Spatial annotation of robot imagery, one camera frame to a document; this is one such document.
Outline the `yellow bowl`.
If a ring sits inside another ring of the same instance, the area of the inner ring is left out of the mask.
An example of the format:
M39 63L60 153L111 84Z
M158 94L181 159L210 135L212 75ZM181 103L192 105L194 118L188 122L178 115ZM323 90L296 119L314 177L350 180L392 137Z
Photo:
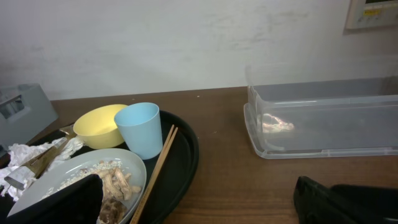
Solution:
M92 149L107 149L124 142L114 122L115 115L127 105L106 105L91 110L78 118L73 125L75 134Z

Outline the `gold foil wrapper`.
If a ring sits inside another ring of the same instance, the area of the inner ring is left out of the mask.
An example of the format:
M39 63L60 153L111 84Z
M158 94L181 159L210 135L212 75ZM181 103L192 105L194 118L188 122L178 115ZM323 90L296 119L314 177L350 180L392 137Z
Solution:
M26 188L25 181L30 178L40 177L50 163L62 152L68 142L76 137L73 130L73 124L59 129L65 133L65 137L61 138L59 142L47 149L45 152L27 161L16 170L12 171L4 180L11 186L24 190Z

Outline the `light blue plastic cup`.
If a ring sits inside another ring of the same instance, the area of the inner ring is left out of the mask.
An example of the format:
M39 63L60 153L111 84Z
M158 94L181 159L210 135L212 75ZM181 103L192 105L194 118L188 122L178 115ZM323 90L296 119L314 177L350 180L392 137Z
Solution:
M154 103L135 103L114 117L119 132L130 151L142 160L152 159L163 148L160 109Z

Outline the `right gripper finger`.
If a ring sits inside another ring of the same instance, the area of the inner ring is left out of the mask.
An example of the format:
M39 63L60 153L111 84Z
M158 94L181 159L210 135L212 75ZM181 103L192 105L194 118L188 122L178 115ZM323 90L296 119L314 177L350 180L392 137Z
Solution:
M103 182L96 174L9 216L9 224L96 223L103 200Z

